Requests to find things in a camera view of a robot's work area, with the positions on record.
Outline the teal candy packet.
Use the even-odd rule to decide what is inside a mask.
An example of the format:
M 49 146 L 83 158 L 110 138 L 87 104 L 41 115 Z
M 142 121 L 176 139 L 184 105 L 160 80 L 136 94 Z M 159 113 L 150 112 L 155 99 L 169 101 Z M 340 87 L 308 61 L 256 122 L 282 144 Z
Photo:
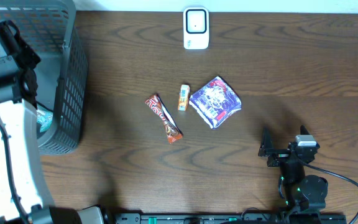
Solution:
M 52 125 L 53 113 L 50 111 L 37 110 L 37 123 L 40 125 L 40 132 L 46 132 Z

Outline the purple snack packet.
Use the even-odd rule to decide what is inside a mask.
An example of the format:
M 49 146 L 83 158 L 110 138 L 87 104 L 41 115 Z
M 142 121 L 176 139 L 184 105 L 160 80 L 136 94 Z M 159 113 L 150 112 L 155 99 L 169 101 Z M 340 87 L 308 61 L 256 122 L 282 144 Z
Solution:
M 189 104 L 205 123 L 216 129 L 230 116 L 242 109 L 242 102 L 235 91 L 216 76 L 190 96 Z

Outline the red orange snack bar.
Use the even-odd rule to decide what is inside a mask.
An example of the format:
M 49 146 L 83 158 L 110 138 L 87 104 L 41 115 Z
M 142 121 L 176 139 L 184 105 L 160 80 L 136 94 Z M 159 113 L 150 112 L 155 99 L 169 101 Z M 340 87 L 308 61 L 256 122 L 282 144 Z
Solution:
M 150 96 L 145 104 L 162 120 L 170 144 L 182 139 L 183 135 L 158 95 Z

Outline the small orange white box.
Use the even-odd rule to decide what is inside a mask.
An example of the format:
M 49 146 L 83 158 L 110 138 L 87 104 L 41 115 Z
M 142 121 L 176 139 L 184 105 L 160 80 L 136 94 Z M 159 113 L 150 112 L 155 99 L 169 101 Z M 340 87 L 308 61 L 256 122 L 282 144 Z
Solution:
M 186 111 L 189 102 L 190 86 L 182 84 L 178 99 L 178 111 Z

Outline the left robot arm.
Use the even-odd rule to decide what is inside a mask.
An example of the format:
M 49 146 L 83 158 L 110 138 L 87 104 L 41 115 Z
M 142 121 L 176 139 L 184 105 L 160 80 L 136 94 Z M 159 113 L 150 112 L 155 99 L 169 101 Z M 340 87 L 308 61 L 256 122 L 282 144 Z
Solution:
M 104 223 L 98 206 L 56 207 L 37 143 L 40 57 L 12 21 L 0 21 L 0 223 Z

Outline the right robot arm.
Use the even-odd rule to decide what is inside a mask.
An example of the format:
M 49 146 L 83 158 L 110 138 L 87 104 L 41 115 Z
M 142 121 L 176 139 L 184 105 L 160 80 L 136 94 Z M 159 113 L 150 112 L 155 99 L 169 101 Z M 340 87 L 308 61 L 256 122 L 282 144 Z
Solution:
M 266 157 L 269 167 L 280 168 L 278 191 L 287 205 L 277 215 L 279 221 L 321 223 L 319 211 L 326 206 L 328 181 L 305 174 L 305 166 L 315 159 L 318 149 L 319 144 L 303 125 L 285 149 L 274 147 L 270 132 L 263 129 L 258 156 Z

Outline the white barcode scanner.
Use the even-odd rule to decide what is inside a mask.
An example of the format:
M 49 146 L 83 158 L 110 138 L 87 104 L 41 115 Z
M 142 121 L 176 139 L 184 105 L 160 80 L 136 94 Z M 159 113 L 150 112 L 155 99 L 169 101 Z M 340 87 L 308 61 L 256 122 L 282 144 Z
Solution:
M 188 7 L 183 11 L 183 46 L 187 50 L 204 50 L 209 46 L 209 11 Z

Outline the grey plastic mesh basket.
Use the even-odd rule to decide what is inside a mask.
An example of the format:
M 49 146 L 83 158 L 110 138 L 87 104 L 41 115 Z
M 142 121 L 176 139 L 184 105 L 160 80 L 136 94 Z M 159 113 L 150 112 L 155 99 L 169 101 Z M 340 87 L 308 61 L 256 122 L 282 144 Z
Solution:
M 72 0 L 0 0 L 0 21 L 10 20 L 40 57 L 35 68 L 37 103 L 52 114 L 37 131 L 41 154 L 73 152 L 79 142 L 88 61 L 75 29 Z

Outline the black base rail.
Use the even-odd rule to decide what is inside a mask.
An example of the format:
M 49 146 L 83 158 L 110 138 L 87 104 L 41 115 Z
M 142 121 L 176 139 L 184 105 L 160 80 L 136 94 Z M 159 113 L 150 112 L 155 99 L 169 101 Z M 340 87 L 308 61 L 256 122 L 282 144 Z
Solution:
M 288 219 L 272 214 L 246 213 L 211 215 L 211 214 L 139 214 L 120 213 L 114 216 L 117 224 L 346 224 L 344 215 L 292 215 Z

